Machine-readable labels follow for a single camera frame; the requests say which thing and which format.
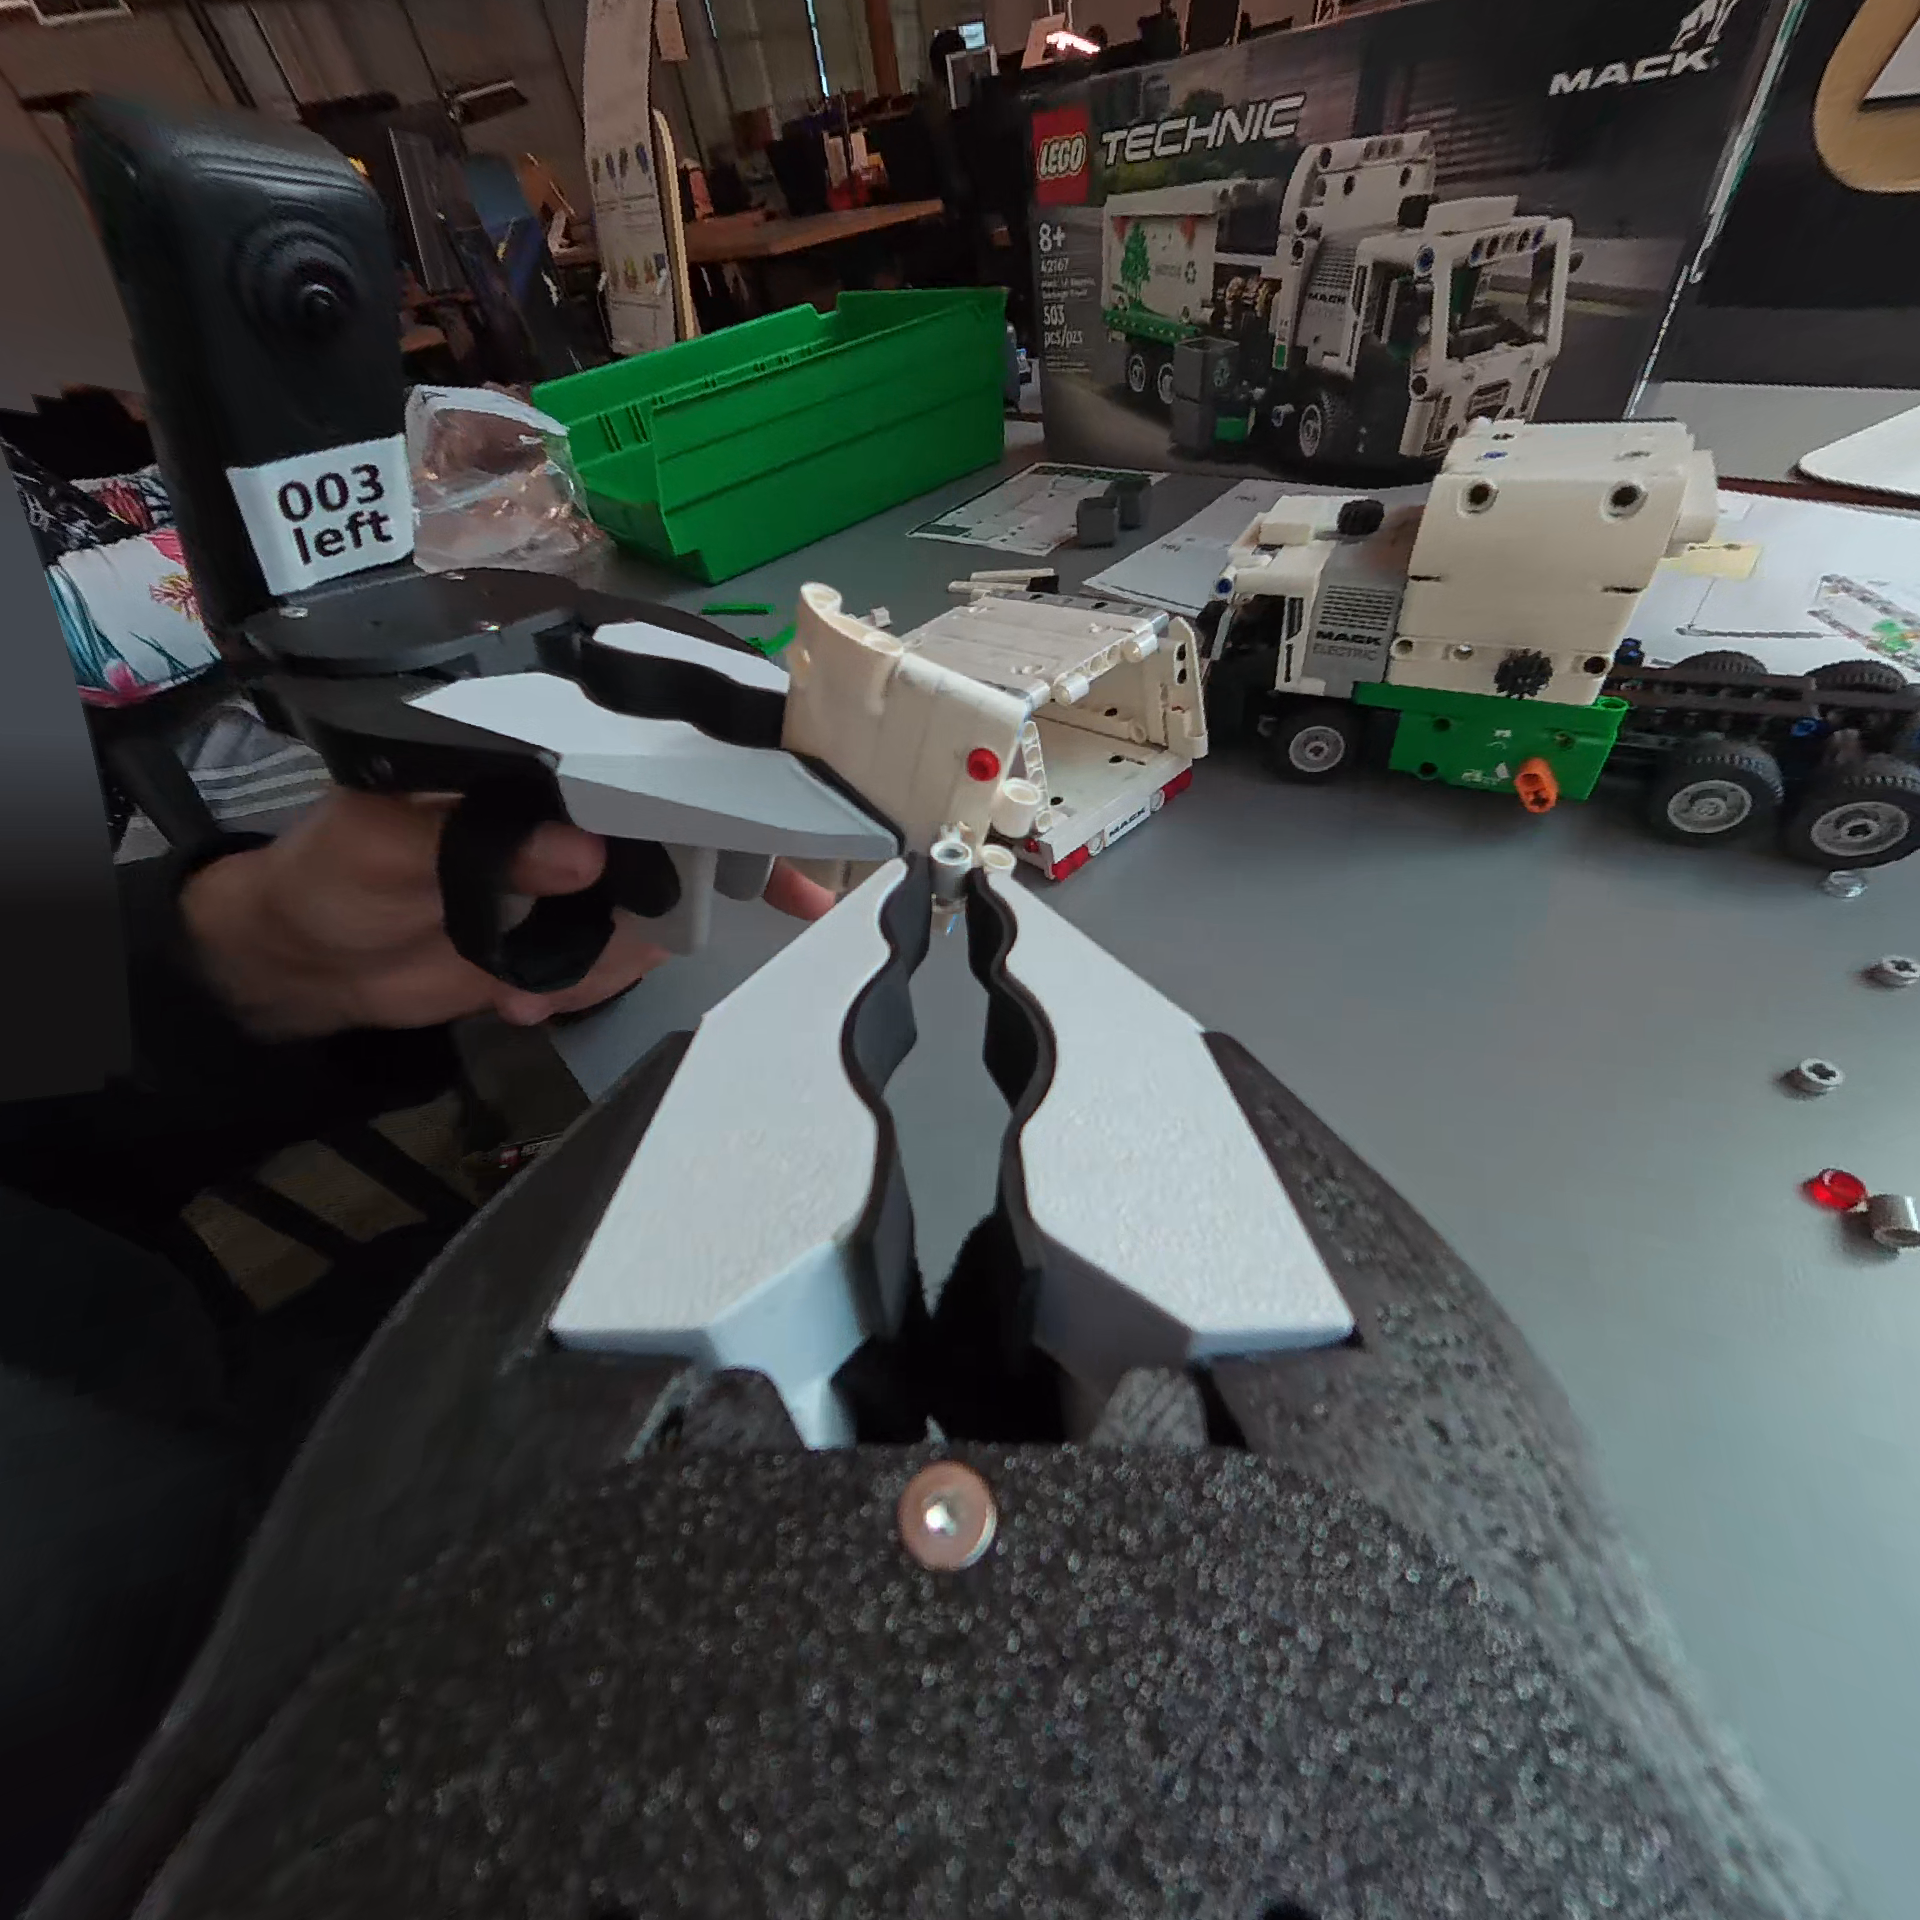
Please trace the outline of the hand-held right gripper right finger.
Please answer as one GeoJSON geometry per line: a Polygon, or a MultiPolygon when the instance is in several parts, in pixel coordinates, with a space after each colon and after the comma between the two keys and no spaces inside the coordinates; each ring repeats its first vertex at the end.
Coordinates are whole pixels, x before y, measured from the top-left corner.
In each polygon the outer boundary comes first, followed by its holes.
{"type": "Polygon", "coordinates": [[[960,1246],[960,1435],[1252,1448],[1216,1369],[1356,1332],[1244,1096],[1265,1067],[1006,877],[971,877],[965,940],[1007,1124],[960,1246]]]}

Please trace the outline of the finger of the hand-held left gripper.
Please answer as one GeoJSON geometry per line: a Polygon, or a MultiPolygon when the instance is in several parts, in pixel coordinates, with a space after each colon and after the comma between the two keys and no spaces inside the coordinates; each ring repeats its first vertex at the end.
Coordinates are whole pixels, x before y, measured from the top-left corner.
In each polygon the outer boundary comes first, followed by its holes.
{"type": "Polygon", "coordinates": [[[440,684],[420,712],[545,754],[578,829],[792,860],[886,864],[899,835],[783,750],[742,747],[671,717],[629,717],[562,678],[440,684]]]}
{"type": "Polygon", "coordinates": [[[604,624],[578,644],[578,684],[624,717],[686,724],[742,750],[783,747],[789,676],[731,637],[604,624]]]}

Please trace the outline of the tan lego beam piece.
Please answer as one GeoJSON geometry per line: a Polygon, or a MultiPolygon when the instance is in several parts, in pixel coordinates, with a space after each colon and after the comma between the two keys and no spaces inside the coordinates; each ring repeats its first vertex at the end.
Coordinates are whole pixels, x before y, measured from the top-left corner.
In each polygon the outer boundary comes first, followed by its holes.
{"type": "Polygon", "coordinates": [[[843,781],[910,853],[958,844],[965,864],[1012,875],[1044,805],[1022,773],[1024,695],[929,658],[847,613],[838,588],[801,588],[781,743],[843,781]]]}

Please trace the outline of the white lego container body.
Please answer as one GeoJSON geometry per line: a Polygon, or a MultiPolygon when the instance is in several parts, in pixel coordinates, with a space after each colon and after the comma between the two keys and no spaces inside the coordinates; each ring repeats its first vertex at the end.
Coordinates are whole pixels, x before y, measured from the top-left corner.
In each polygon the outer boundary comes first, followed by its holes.
{"type": "Polygon", "coordinates": [[[1022,706],[1006,778],[1041,798],[1020,860],[1065,881],[1188,791],[1208,754],[1199,637],[1106,597],[975,590],[914,628],[916,653],[1022,706]]]}

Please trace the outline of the white green lego truck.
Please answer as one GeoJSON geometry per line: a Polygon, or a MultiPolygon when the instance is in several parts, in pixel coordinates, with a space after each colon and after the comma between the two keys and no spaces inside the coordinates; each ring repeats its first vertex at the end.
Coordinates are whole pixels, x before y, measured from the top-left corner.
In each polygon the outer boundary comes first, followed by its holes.
{"type": "Polygon", "coordinates": [[[1199,613],[1208,717],[1284,781],[1376,763],[1547,815],[1616,775],[1669,846],[1917,858],[1904,669],[1661,664],[1637,637],[1717,517],[1713,456],[1677,420],[1474,425],[1418,504],[1284,494],[1199,613]]]}

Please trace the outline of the lego set box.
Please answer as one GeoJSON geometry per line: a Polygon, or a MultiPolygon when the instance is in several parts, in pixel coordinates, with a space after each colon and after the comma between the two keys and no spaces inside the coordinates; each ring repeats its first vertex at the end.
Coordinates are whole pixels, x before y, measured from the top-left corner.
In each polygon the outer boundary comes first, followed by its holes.
{"type": "Polygon", "coordinates": [[[1629,418],[1799,5],[1318,5],[1024,100],[1044,447],[1418,479],[1629,418]]]}

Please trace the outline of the person's left hand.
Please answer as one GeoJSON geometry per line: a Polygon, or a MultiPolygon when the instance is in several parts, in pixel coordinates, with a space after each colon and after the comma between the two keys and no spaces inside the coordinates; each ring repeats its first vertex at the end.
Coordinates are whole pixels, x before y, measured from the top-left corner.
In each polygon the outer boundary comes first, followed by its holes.
{"type": "Polygon", "coordinates": [[[596,1010],[669,962],[629,913],[568,990],[515,990],[463,958],[439,883],[457,805],[337,790],[269,846],[207,864],[181,888],[180,908],[214,997],[269,1042],[487,1014],[534,1027],[596,1010]]]}

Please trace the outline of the clear plastic bag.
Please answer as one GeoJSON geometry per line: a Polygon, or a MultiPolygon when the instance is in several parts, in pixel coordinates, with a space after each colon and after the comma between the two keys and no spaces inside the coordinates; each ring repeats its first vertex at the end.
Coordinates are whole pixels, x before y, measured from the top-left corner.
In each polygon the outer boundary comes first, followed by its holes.
{"type": "Polygon", "coordinates": [[[406,403],[415,562],[568,571],[598,554],[566,425],[493,385],[415,385],[406,403]]]}

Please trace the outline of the floral cloth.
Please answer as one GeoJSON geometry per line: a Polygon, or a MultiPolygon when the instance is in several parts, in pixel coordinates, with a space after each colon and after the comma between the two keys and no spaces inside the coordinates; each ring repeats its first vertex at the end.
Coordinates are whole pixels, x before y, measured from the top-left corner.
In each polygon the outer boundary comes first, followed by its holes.
{"type": "Polygon", "coordinates": [[[69,482],[13,444],[4,457],[83,704],[131,709],[214,674],[223,657],[160,469],[69,482]]]}

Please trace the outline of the white instruction sheet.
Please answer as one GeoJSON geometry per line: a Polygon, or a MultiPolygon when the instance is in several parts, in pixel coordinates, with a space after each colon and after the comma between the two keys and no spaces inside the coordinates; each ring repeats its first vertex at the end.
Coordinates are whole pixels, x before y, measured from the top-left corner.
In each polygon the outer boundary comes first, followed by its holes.
{"type": "Polygon", "coordinates": [[[1004,554],[1049,557],[1079,541],[1081,505],[1116,486],[1158,486],[1167,472],[1077,462],[1033,462],[916,526],[912,541],[937,541],[1004,554]]]}

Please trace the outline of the striped cloth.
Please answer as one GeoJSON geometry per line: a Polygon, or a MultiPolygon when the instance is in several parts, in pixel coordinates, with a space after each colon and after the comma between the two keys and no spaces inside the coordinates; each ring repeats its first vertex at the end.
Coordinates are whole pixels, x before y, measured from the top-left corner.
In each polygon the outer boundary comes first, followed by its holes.
{"type": "Polygon", "coordinates": [[[207,812],[227,830],[284,830],[332,786],[320,757],[269,726],[245,698],[198,717],[181,757],[207,812]]]}

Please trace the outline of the white standing banner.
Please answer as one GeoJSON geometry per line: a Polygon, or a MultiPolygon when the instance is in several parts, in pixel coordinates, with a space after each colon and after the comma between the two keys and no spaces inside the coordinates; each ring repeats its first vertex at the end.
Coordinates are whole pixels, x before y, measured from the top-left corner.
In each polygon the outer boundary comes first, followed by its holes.
{"type": "Polygon", "coordinates": [[[608,340],[620,357],[701,333],[683,174],[654,104],[657,2],[589,2],[582,113],[608,340]]]}

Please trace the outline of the person's dark clothing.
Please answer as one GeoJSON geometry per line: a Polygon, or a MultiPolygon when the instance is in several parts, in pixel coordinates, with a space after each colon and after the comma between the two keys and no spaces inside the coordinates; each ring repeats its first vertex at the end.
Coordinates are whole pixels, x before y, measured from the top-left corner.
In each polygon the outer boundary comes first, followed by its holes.
{"type": "Polygon", "coordinates": [[[273,1338],[214,1307],[168,1234],[214,1183],[453,1073],[439,1033],[242,1043],[4,1105],[4,1915],[167,1716],[284,1458],[273,1338]]]}

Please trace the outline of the white flat board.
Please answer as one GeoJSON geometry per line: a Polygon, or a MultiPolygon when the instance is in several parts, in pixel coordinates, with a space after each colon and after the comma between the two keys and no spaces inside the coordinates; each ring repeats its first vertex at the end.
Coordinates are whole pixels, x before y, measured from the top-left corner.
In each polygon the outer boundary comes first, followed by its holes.
{"type": "Polygon", "coordinates": [[[1827,489],[1918,504],[1918,407],[1814,447],[1796,471],[1827,489]]]}

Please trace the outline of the black sign board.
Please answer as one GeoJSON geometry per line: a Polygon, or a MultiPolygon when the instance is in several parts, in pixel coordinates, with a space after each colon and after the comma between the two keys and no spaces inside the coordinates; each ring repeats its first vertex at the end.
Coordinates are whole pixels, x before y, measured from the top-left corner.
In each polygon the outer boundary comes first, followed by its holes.
{"type": "Polygon", "coordinates": [[[1652,379],[1913,391],[1918,6],[1799,5],[1652,379]]]}

